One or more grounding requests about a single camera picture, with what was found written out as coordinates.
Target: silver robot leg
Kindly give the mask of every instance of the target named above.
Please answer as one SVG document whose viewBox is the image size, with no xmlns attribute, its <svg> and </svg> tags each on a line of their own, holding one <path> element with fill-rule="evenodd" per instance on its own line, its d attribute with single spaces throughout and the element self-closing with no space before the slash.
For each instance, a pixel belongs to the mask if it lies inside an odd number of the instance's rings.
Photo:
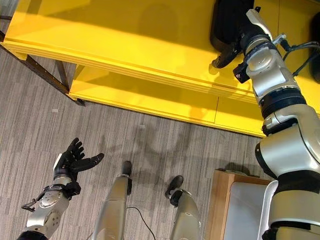
<svg viewBox="0 0 320 240">
<path fill-rule="evenodd" d="M 92 240 L 123 240 L 126 222 L 127 195 L 131 192 L 131 163 L 130 171 L 119 174 L 108 193 L 99 217 L 95 224 Z"/>
</svg>

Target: yellow shelf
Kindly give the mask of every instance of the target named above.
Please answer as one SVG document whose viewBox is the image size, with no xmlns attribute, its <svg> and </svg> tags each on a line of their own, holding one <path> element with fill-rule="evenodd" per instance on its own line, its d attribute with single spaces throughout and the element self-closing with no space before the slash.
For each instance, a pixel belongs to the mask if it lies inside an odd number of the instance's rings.
<svg viewBox="0 0 320 240">
<path fill-rule="evenodd" d="M 256 0 L 278 33 L 280 0 Z M 149 81 L 255 102 L 251 82 L 216 70 L 209 33 L 215 0 L 20 0 L 4 40 L 16 53 L 106 69 Z"/>
<path fill-rule="evenodd" d="M 77 66 L 69 95 L 165 118 L 263 137 L 257 105 Z"/>
</svg>

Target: metal table leg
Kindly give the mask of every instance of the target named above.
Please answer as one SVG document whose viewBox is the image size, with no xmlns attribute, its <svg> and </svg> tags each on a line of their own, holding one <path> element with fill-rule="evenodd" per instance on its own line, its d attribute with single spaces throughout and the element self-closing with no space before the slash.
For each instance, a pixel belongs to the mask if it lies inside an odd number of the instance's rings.
<svg viewBox="0 0 320 240">
<path fill-rule="evenodd" d="M 0 31 L 0 42 L 4 41 L 5 36 L 6 35 L 2 31 Z M 35 61 L 31 56 L 28 55 L 25 60 L 20 60 L 14 54 L 12 54 L 10 51 L 8 51 L 5 47 L 3 47 L 1 44 L 0 44 L 0 47 L 2 49 L 4 49 L 7 53 L 14 56 L 17 60 L 19 60 L 20 63 L 22 63 L 28 69 L 30 69 L 32 72 L 37 74 L 39 77 L 41 77 L 48 84 L 50 84 L 55 89 L 57 89 L 60 93 L 62 93 L 68 99 L 72 100 L 73 102 L 75 102 L 76 104 L 78 104 L 80 106 L 85 105 L 85 102 L 83 100 L 81 100 L 79 98 L 77 100 L 73 100 L 72 98 L 70 98 L 67 95 L 69 93 L 69 86 L 68 86 L 65 68 L 64 68 L 61 61 L 56 61 L 56 63 L 57 63 L 58 71 L 59 71 L 61 81 L 63 82 L 63 84 L 58 79 L 56 79 L 51 73 L 49 73 L 44 67 L 42 67 L 37 61 Z"/>
</svg>

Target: robotic hand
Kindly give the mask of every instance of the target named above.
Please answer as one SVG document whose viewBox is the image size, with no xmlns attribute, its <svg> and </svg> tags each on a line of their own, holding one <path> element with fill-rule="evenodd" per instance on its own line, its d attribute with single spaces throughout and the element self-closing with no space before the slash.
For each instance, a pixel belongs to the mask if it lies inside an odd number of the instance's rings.
<svg viewBox="0 0 320 240">
<path fill-rule="evenodd" d="M 57 230 L 72 196 L 80 194 L 78 173 L 93 168 L 104 158 L 100 153 L 83 159 L 83 150 L 82 142 L 75 138 L 67 150 L 58 155 L 53 167 L 53 184 L 46 186 L 32 202 L 22 206 L 32 214 L 18 240 L 47 240 Z M 37 202 L 39 207 L 31 208 Z"/>
<path fill-rule="evenodd" d="M 223 68 L 237 54 L 244 54 L 243 63 L 233 73 L 241 83 L 252 80 L 264 118 L 262 130 L 266 137 L 256 146 L 255 155 L 263 171 L 278 180 L 278 187 L 271 201 L 269 230 L 262 238 L 319 240 L 320 121 L 315 110 L 307 105 L 276 48 L 280 43 L 289 53 L 294 48 L 310 46 L 319 50 L 319 44 L 290 46 L 284 34 L 272 41 L 268 28 L 254 9 L 236 19 L 236 42 L 212 65 Z"/>
</svg>

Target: black object on shelf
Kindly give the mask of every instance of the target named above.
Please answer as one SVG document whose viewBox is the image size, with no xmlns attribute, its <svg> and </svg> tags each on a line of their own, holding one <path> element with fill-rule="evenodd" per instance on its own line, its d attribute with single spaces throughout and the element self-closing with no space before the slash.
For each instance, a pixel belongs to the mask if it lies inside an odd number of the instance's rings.
<svg viewBox="0 0 320 240">
<path fill-rule="evenodd" d="M 223 52 L 239 37 L 239 16 L 245 16 L 254 8 L 254 0 L 217 0 L 214 4 L 210 42 L 219 52 Z"/>
<path fill-rule="evenodd" d="M 320 42 L 320 12 L 312 19 L 311 39 Z M 310 62 L 310 71 L 313 78 L 320 84 L 320 54 Z"/>
</svg>

